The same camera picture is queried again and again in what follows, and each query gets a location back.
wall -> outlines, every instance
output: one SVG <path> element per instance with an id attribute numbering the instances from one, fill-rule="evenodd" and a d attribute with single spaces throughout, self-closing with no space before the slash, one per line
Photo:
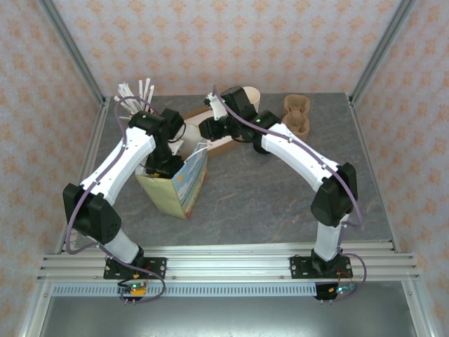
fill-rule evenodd
<path id="1" fill-rule="evenodd" d="M 358 106 L 404 251 L 417 252 L 449 336 L 449 7 L 418 1 Z"/>
<path id="2" fill-rule="evenodd" d="M 106 95 L 351 93 L 400 0 L 55 0 Z"/>
<path id="3" fill-rule="evenodd" d="M 0 326 L 16 336 L 97 105 L 36 0 L 0 4 Z"/>

metal corner post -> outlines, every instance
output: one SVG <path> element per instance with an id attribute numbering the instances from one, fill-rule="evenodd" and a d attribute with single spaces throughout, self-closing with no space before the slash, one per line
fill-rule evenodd
<path id="1" fill-rule="evenodd" d="M 374 53 L 363 71 L 362 76 L 357 82 L 354 92 L 349 98 L 354 105 L 356 105 L 362 98 L 366 87 L 370 83 L 370 80 L 374 77 L 377 69 L 388 52 L 389 47 L 393 43 L 404 22 L 407 20 L 408 14 L 412 10 L 412 7 L 415 5 L 416 1 L 417 0 L 402 0 L 397 11 L 393 15 L 387 30 L 380 39 L 380 42 L 374 50 Z"/>
<path id="2" fill-rule="evenodd" d="M 83 77 L 83 80 L 86 82 L 92 96 L 98 101 L 98 103 L 101 103 L 104 100 L 104 96 L 100 90 L 100 87 L 89 70 L 86 61 L 76 46 L 75 41 L 62 20 L 55 4 L 52 0 L 37 0 L 37 2 L 41 5 L 42 10 L 55 29 L 60 41 L 69 53 L 70 58 L 73 60 L 75 67 L 78 69 L 80 75 Z"/>

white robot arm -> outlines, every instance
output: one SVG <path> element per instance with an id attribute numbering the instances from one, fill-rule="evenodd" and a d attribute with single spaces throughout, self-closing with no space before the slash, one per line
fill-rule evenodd
<path id="1" fill-rule="evenodd" d="M 353 205 L 351 197 L 332 172 L 341 178 L 356 200 L 354 167 L 349 163 L 340 166 L 325 158 L 297 138 L 271 112 L 265 110 L 258 114 L 241 87 L 229 88 L 221 95 L 210 93 L 205 103 L 212 107 L 214 117 L 199 126 L 204 138 L 242 137 L 243 141 L 253 143 L 257 152 L 272 153 L 281 158 L 316 192 L 311 205 L 311 212 L 318 220 L 316 243 L 311 258 L 301 258 L 301 272 L 292 274 L 334 277 L 337 270 L 346 272 L 349 259 L 340 255 L 339 239 L 342 224 L 347 221 Z M 229 113 L 232 115 L 224 115 L 223 110 L 231 110 Z"/>

metal plate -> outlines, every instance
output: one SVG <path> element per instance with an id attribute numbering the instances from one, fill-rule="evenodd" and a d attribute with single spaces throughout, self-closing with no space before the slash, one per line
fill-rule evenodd
<path id="1" fill-rule="evenodd" d="M 310 256 L 293 256 L 290 258 L 290 272 L 292 279 L 335 279 L 335 278 L 348 278 L 345 274 L 338 275 L 338 270 L 343 273 L 349 274 L 353 277 L 352 268 L 347 268 L 351 266 L 351 259 L 347 256 L 340 256 L 336 263 L 336 266 L 321 276 L 312 265 L 312 259 Z"/>
<path id="2" fill-rule="evenodd" d="M 52 296 L 55 297 L 117 297 L 121 288 L 110 283 L 57 283 Z M 154 296 L 161 291 L 161 285 L 147 285 L 145 296 Z M 178 283 L 167 284 L 164 297 L 265 297 L 265 296 L 315 296 L 315 283 Z"/>
<path id="3" fill-rule="evenodd" d="M 166 258 L 144 258 L 143 261 L 150 272 L 165 279 L 167 266 Z M 155 276 L 144 275 L 141 272 L 126 268 L 112 259 L 106 259 L 105 272 L 103 273 L 104 279 L 132 279 L 135 274 L 140 274 L 140 277 L 136 279 L 157 279 Z"/>

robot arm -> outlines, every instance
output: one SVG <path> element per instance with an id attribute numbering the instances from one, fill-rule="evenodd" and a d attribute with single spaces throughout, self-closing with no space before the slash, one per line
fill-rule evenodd
<path id="1" fill-rule="evenodd" d="M 272 153 L 281 158 L 310 184 L 316 192 L 311 204 L 311 212 L 318 220 L 318 234 L 310 263 L 304 267 L 307 270 L 304 275 L 307 277 L 310 277 L 311 274 L 314 274 L 315 277 L 334 277 L 337 268 L 343 270 L 342 265 L 346 265 L 347 262 L 347 258 L 339 254 L 339 238 L 342 223 L 348 219 L 353 205 L 343 186 L 326 169 L 326 166 L 343 179 L 354 198 L 357 199 L 354 167 L 349 163 L 340 166 L 325 158 L 297 138 L 270 111 L 265 110 L 258 114 L 241 87 L 229 88 L 220 96 L 240 118 L 268 132 L 255 130 L 231 115 L 224 116 L 222 111 L 225 108 L 224 105 L 220 102 L 219 97 L 210 93 L 206 97 L 205 103 L 213 108 L 214 117 L 200 124 L 201 135 L 211 140 L 220 139 L 223 136 L 232 136 L 233 138 L 240 136 L 244 141 L 252 142 L 257 152 Z M 272 133 L 285 136 L 285 138 L 280 138 Z M 293 140 L 301 144 L 301 147 L 292 143 Z M 310 153 L 321 159 L 324 164 L 319 164 Z"/>
<path id="2" fill-rule="evenodd" d="M 67 222 L 81 196 L 93 185 L 75 215 L 73 228 L 103 245 L 124 263 L 146 267 L 143 250 L 123 232 L 121 219 L 112 206 L 124 183 L 145 157 L 148 173 L 170 177 L 179 171 L 184 162 L 180 156 L 172 154 L 168 140 L 175 137 L 183 124 L 179 113 L 170 109 L 165 109 L 161 116 L 148 112 L 135 114 L 126 129 L 126 143 L 120 140 L 108 158 L 80 186 L 69 184 L 64 189 Z"/>

